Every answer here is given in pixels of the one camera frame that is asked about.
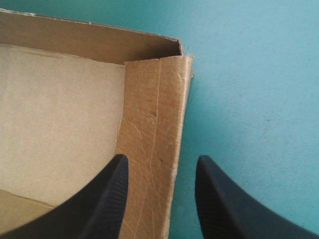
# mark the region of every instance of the cardboard box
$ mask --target cardboard box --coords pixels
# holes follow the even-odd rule
[[[1,9],[0,233],[123,153],[120,238],[167,238],[191,64],[178,39]]]

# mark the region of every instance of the crease in cardboard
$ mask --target crease in cardboard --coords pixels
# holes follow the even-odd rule
[[[0,189],[0,191],[3,191],[4,193],[9,194],[11,197],[24,199],[26,202],[35,203],[35,204],[37,204],[37,205],[39,205],[41,207],[53,209],[53,208],[55,208],[57,206],[57,205],[52,205],[52,204],[49,204],[49,203],[46,203],[46,202],[43,202],[43,201],[40,201],[40,200],[36,200],[36,199],[33,199],[33,198],[28,198],[28,197],[25,197],[25,196],[22,196],[22,195],[14,194],[14,193],[9,192],[7,190]]]
[[[168,236],[191,62],[191,56],[175,56],[126,63],[116,152],[131,163],[120,239]]]

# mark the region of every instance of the cardboard box flap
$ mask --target cardboard box flap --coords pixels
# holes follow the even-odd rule
[[[116,64],[183,54],[178,39],[1,8],[0,43]]]
[[[191,56],[128,62],[117,153],[129,158],[121,239],[167,238]]]

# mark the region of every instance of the teal floor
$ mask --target teal floor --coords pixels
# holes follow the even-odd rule
[[[0,0],[0,7],[179,37],[195,55],[171,239],[202,238],[194,201],[200,154],[319,233],[319,1]]]

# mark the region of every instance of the corrugated cardboard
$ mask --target corrugated cardboard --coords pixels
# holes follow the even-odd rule
[[[0,232],[66,200],[124,153],[120,238],[167,238],[192,62],[180,41],[0,10],[0,43],[0,189],[26,205],[0,209]]]

